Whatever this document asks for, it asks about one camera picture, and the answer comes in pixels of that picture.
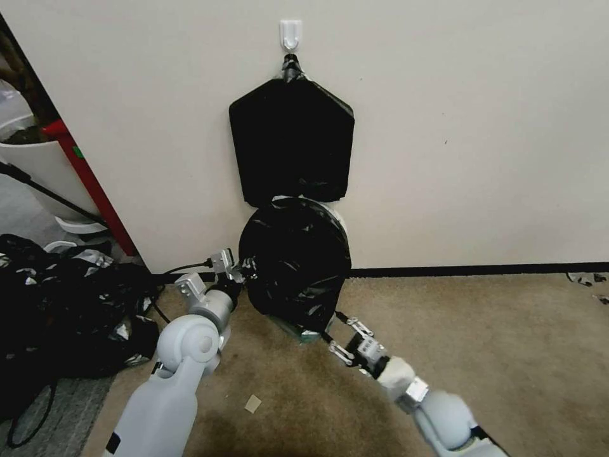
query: black trash bag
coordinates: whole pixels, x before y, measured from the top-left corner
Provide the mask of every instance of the black trash bag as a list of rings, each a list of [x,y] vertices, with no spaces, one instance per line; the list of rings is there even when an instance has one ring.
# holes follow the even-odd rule
[[[101,377],[152,358],[157,324],[144,317],[159,295],[154,277],[131,263],[111,263],[109,244],[47,253],[36,243],[0,235],[0,420],[13,418],[8,444],[29,441],[51,407],[57,379]],[[34,433],[13,442],[18,417],[51,387]]]
[[[353,110],[309,80],[294,54],[280,78],[228,109],[244,199],[252,206],[277,195],[336,201],[347,191]]]
[[[239,258],[252,265],[247,294],[259,312],[316,332],[334,315],[351,269],[340,222],[321,204],[300,198],[257,210],[241,234]]]

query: white hook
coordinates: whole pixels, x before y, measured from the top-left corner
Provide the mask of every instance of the white hook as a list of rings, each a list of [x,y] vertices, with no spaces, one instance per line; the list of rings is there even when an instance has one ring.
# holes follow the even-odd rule
[[[298,47],[298,37],[294,37],[292,38],[293,41],[290,42],[290,40],[286,37],[284,37],[284,48],[287,51],[296,51],[296,48]]]
[[[296,51],[303,35],[303,22],[301,20],[279,21],[279,36],[281,45],[288,52]]]

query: beige carpet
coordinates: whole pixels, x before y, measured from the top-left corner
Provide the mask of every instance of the beige carpet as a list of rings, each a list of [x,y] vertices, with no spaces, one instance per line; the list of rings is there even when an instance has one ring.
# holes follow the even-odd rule
[[[592,297],[602,292],[607,283],[586,288],[564,275],[353,279],[339,309],[433,387],[460,394],[511,455],[605,456],[609,306]],[[175,290],[159,305],[182,313]],[[431,455],[411,419],[322,342],[299,346],[246,296],[232,328],[222,363],[197,392],[185,455]],[[151,367],[117,376],[83,455],[101,455]],[[254,414],[244,409],[251,394],[262,400]]]

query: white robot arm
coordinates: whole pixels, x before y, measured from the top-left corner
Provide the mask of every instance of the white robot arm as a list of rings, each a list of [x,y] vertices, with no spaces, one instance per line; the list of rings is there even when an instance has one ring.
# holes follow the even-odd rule
[[[176,281],[187,299],[188,315],[165,327],[157,345],[159,361],[133,393],[106,446],[106,457],[178,457],[184,452],[197,414],[197,386],[219,364],[230,335],[228,320],[244,279],[230,250],[211,257],[223,279],[208,290],[197,274]],[[374,333],[341,312],[336,317],[355,330],[346,348],[327,333],[329,350],[348,367],[376,379],[390,399],[411,414],[438,457],[506,457],[475,422],[457,395],[431,391],[399,357],[389,357]]]
[[[221,280],[209,289],[195,273],[176,281],[187,300],[188,315],[174,319],[161,332],[159,361],[129,398],[104,456],[178,457],[184,452],[197,415],[197,386],[220,362],[243,282],[239,270],[233,269],[229,249],[211,261]]]
[[[508,454],[480,427],[458,395],[430,390],[413,368],[399,357],[390,357],[374,333],[358,319],[336,312],[355,330],[346,348],[327,333],[330,352],[349,367],[378,381],[389,398],[411,414],[421,435],[438,457],[506,457]]]

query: white plant pot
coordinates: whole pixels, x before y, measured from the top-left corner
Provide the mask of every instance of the white plant pot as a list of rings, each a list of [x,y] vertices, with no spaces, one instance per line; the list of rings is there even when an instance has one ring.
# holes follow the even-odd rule
[[[97,206],[67,157],[65,157],[63,149],[57,141],[30,145],[9,145],[2,143],[3,140],[9,138],[16,130],[27,128],[34,124],[33,114],[16,117],[0,124],[0,159],[19,167],[28,173],[33,181],[61,195],[66,200],[94,215],[99,215],[100,212]],[[102,225],[92,223],[85,216],[37,190],[30,187],[28,189],[47,211],[65,222],[60,225],[67,232],[95,233],[105,229]]]

